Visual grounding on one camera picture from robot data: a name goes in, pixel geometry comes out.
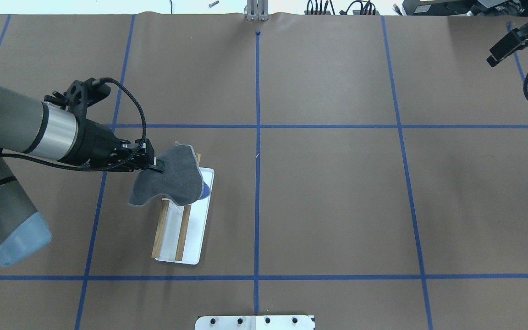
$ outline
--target gray fabric cover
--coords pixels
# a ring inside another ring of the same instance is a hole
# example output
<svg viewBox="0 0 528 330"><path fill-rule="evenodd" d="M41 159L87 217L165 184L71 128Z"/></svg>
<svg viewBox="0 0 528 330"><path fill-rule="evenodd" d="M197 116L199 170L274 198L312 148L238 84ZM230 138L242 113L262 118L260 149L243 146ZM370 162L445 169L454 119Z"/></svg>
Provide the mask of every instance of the gray fabric cover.
<svg viewBox="0 0 528 330"><path fill-rule="evenodd" d="M164 172L141 171L130 191L130 206L146 205L155 196L170 198L176 205L188 205L201 197L203 176L192 146L176 142L157 159L164 162Z"/></svg>

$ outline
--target gray towel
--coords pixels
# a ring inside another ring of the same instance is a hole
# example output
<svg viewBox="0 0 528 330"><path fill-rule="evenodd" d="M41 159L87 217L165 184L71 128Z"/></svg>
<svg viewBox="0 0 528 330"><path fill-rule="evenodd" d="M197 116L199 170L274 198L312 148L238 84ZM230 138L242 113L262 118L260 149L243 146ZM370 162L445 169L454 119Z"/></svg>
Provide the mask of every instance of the gray towel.
<svg viewBox="0 0 528 330"><path fill-rule="evenodd" d="M170 198L176 205L189 205L203 194L203 176L192 146L176 142L157 159L164 162L164 172L141 171L130 192L130 206L146 205L153 197Z"/></svg>

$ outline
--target white bracket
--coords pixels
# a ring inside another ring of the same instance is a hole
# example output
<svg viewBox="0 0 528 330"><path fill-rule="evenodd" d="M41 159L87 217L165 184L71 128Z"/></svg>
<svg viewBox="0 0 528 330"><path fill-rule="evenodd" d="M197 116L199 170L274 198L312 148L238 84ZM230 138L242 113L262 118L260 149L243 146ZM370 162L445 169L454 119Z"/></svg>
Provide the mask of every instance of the white bracket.
<svg viewBox="0 0 528 330"><path fill-rule="evenodd" d="M247 0L248 21L268 21L268 0Z"/></svg>
<svg viewBox="0 0 528 330"><path fill-rule="evenodd" d="M195 330L315 330L312 315L200 317Z"/></svg>

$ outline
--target white metal plate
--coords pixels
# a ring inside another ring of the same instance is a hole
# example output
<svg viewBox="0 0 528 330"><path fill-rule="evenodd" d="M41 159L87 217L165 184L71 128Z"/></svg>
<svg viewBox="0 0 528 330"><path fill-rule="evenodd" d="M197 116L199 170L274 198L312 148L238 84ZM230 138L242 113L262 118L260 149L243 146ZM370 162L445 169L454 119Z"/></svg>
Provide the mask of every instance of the white metal plate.
<svg viewBox="0 0 528 330"><path fill-rule="evenodd" d="M312 315L200 317L195 322L195 330L315 330L314 320Z"/></svg>
<svg viewBox="0 0 528 330"><path fill-rule="evenodd" d="M213 178L215 172L213 169L207 169L205 167L199 167L199 169L201 175L203 175L203 181L207 183L207 186L209 186L211 192L213 192ZM211 195L191 204L191 213L189 215L189 225L182 261L176 261L174 258L176 256L176 246L178 245L178 234L181 230L182 210L184 207L178 207L174 203L168 205L162 248L160 249L160 257L157 257L156 260L188 265L197 265L199 263L201 248L203 247L203 236L205 235L205 226L207 225L207 213L209 211L210 200Z"/></svg>

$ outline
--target white floor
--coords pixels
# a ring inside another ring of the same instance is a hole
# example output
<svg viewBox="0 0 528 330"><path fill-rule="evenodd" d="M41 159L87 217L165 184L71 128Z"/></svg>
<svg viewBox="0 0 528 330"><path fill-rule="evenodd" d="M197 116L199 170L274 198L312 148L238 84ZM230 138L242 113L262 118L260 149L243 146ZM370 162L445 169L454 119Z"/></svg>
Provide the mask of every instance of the white floor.
<svg viewBox="0 0 528 330"><path fill-rule="evenodd" d="M173 13L176 14L210 14L210 13L233 13L243 12L246 0L220 0L220 2L209 8L209 4L215 0L172 0ZM395 2L402 8L402 0L372 0L381 15L397 15L392 10ZM351 3L350 0L333 0L335 12L346 10ZM287 12L304 14L307 6L306 0L270 0L268 2L268 13ZM354 4L350 9L358 10L360 5ZM140 13L153 11L158 13L170 13L170 2L168 0L72 0L70 4L65 1L50 0L0 0L0 14L118 14L118 13Z"/></svg>

